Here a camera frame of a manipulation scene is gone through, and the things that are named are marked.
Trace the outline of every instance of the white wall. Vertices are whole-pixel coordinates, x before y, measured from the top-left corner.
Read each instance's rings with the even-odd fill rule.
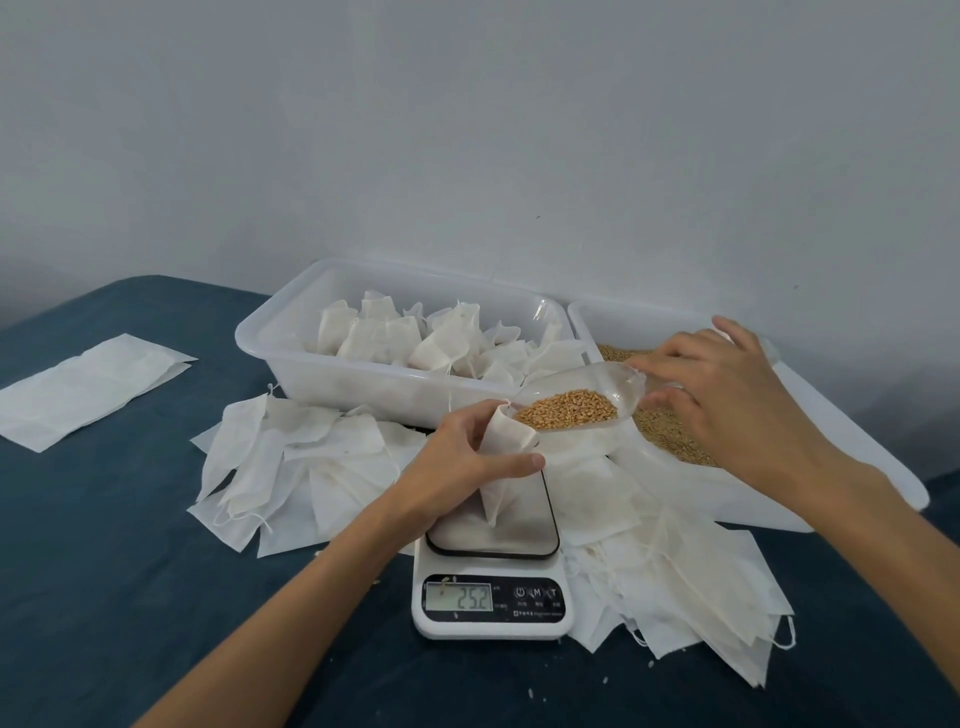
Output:
[[[960,466],[955,0],[0,1],[0,322],[373,256],[722,310]]]

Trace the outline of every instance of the forearm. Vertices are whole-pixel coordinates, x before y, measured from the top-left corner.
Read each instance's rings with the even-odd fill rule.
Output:
[[[837,497],[807,519],[960,691],[960,548],[907,505],[882,473],[856,465],[833,489]]]
[[[136,723],[282,726],[330,643],[410,538],[382,497]]]

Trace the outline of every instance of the scattered grain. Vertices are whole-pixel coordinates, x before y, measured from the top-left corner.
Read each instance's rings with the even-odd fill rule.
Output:
[[[589,389],[574,389],[537,400],[514,415],[533,429],[565,429],[577,425],[615,420],[616,407],[606,397]]]
[[[598,344],[597,349],[606,361],[626,361],[644,349],[619,349],[608,344]],[[647,440],[666,450],[683,463],[719,467],[690,437],[680,418],[670,409],[638,409],[634,413],[636,428]]]

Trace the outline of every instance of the weight reading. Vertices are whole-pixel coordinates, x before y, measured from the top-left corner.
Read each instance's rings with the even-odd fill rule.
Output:
[[[492,612],[490,584],[434,581],[424,584],[423,608],[431,612]]]

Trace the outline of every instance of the blue fabric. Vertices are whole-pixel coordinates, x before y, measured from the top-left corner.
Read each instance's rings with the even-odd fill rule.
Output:
[[[257,560],[256,539],[238,555],[186,513],[204,459],[189,439],[272,381],[233,341],[263,301],[128,279],[0,331],[0,386],[123,332],[200,358],[46,452],[0,440],[0,725],[130,724],[313,556],[307,548]],[[960,478],[938,483],[928,514],[960,537]],[[651,655],[623,628],[595,655],[571,640],[431,643],[411,622],[412,560],[399,556],[291,724],[960,722],[944,678],[819,537],[755,533],[798,613],[799,644],[774,650],[766,690],[747,687],[703,646],[647,667]]]

